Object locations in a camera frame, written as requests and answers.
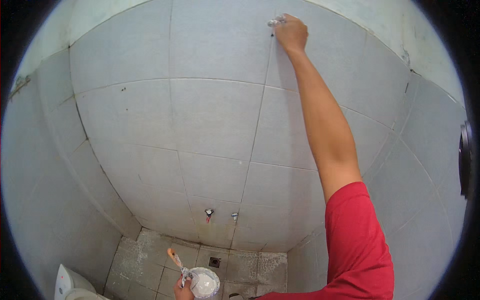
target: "toilet tank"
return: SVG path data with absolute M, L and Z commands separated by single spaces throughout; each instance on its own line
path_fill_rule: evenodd
M 96 293 L 95 288 L 90 282 L 88 282 L 88 280 L 83 278 L 80 274 L 60 264 L 59 271 L 57 273 L 57 282 L 55 283 L 54 300 L 64 300 L 66 292 L 72 288 L 83 288 Z

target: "toilet lid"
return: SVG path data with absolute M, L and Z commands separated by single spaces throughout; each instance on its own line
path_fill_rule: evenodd
M 65 295 L 65 300 L 110 300 L 83 288 L 72 288 Z

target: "wooden brush handle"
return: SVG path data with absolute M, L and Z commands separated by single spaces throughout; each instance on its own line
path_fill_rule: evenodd
M 173 260 L 173 262 L 181 269 L 183 268 L 183 265 L 180 261 L 180 258 L 177 256 L 177 258 L 175 258 L 175 249 L 173 248 L 168 248 L 167 249 L 167 253 L 168 255 L 170 256 L 170 258 Z

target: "floor drain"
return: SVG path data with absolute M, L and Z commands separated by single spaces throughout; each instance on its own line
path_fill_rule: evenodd
M 221 258 L 210 257 L 210 262 L 208 263 L 208 265 L 210 267 L 219 268 L 220 267 L 220 260 L 221 260 Z

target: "person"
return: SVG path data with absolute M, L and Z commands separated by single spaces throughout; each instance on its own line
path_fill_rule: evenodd
M 392 299 L 392 257 L 360 174 L 352 132 L 340 107 L 305 53 L 308 31 L 284 14 L 275 26 L 278 42 L 297 77 L 303 118 L 325 196 L 327 285 L 310 293 L 275 293 L 259 300 Z M 177 300 L 193 300 L 190 289 L 174 287 Z M 241 295 L 232 294 L 236 300 Z

